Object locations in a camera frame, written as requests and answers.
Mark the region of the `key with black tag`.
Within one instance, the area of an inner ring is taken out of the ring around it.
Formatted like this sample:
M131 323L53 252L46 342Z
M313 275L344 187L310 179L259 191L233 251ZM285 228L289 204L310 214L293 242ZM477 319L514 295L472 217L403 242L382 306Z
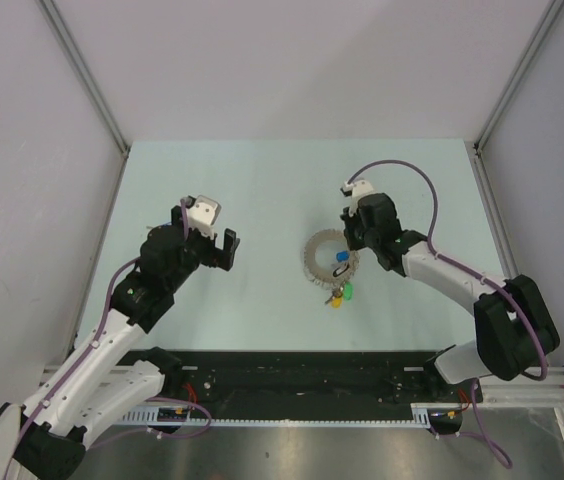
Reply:
M332 275L334 278L338 278L344 275L349 269L350 266L348 264L340 265L333 270Z

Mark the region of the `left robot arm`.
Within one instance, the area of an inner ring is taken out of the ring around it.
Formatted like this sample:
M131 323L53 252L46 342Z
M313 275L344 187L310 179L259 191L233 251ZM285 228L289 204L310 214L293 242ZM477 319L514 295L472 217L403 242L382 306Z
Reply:
M13 478L16 465L39 479L67 479L125 413L181 392L181 364L160 348L145 353L117 382L101 383L174 306L176 292L199 267L232 268L240 240L227 229L223 244L216 244L220 211L218 202L202 195L181 199L170 222L152 228L138 256L113 274L101 318L86 339L22 404L0 409L7 442L0 446L0 479Z

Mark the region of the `key with green tag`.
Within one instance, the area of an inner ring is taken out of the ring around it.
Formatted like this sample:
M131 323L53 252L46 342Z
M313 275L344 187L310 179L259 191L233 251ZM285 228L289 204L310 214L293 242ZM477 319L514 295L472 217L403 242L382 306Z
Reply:
M353 285L351 283L345 283L342 287L342 299L344 301L350 301L353 298Z

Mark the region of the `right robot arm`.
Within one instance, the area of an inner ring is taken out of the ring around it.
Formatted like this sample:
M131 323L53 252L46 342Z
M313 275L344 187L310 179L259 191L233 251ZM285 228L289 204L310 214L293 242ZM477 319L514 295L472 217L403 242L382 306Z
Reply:
M474 340L428 361L423 388L431 399L448 400L469 379L527 376L534 365L541 368L536 380L545 378L547 356L561 339L533 279L489 277L433 252L429 237L401 226L394 202L384 193L353 198L341 219L351 250L371 250L384 270L433 288L473 317Z

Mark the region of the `key with blue tag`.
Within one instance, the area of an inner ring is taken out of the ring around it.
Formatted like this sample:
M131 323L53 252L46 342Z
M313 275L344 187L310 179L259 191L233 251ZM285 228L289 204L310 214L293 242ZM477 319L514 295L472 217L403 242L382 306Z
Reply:
M164 227L171 226L171 225L172 225L172 222L167 221L167 222L164 222L164 223L161 223L161 224L158 224L158 225L148 225L148 226L145 227L145 229L147 230L147 233L148 233L152 230L164 228Z

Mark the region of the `large metal keyring disc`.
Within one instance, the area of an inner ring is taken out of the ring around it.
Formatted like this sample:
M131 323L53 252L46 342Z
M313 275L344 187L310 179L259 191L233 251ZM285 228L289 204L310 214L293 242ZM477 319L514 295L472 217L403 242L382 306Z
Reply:
M333 258L339 251L347 250L350 253L348 265L350 269L342 276L334 278ZM313 234L305 243L302 255L304 274L314 285L331 290L340 287L354 277L358 265L359 255L348 248L344 234L336 229L324 229Z

